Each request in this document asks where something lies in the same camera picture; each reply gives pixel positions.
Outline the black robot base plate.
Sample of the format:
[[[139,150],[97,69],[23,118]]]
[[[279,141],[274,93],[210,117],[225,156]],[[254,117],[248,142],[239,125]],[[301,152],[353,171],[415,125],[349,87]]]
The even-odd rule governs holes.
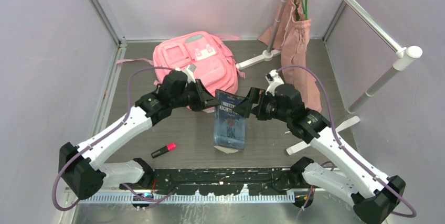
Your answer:
[[[246,188],[249,196],[285,195],[291,191],[315,193],[289,168],[188,168],[155,169],[148,180],[128,183],[133,190],[189,196],[235,196]]]

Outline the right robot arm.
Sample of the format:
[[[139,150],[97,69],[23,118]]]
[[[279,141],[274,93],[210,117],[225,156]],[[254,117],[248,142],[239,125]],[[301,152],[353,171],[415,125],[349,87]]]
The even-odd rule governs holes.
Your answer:
[[[292,85],[281,84],[272,92],[251,88],[233,111],[244,118],[253,114],[260,121],[285,122],[292,135],[321,152],[342,171],[340,175],[327,170],[304,156],[290,168],[295,186],[323,188],[351,205],[365,223],[382,223],[400,203],[405,181],[397,175],[388,177],[351,149],[323,115],[305,107]]]

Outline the pink student backpack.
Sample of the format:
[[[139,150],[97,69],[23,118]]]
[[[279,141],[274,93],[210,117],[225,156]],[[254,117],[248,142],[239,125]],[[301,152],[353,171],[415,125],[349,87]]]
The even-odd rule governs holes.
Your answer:
[[[245,73],[237,68],[234,54],[224,44],[224,39],[238,40],[239,37],[197,31],[161,42],[155,47],[151,60],[139,58],[135,61],[182,70],[188,65],[194,65],[194,77],[201,80],[212,95],[215,95],[216,90],[235,94],[239,78],[244,78]]]

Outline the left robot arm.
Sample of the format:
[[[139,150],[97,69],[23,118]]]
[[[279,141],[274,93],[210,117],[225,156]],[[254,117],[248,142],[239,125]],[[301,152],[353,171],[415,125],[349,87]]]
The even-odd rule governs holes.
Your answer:
[[[80,200],[97,193],[105,185],[135,184],[146,189],[153,182],[150,166],[140,158],[126,163],[106,163],[107,159],[140,133],[169,117],[176,108],[203,111],[220,105],[201,80],[186,71],[170,71],[156,89],[129,106],[123,117],[105,130],[74,146],[59,150],[58,179],[63,179]]]

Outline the Nineteen Eighty-Four blue book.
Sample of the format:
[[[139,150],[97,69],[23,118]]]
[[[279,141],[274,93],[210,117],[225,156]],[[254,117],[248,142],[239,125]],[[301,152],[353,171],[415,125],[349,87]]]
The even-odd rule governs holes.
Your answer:
[[[245,149],[246,119],[235,113],[233,108],[239,105],[244,97],[216,90],[220,105],[215,107],[214,148],[226,154]]]

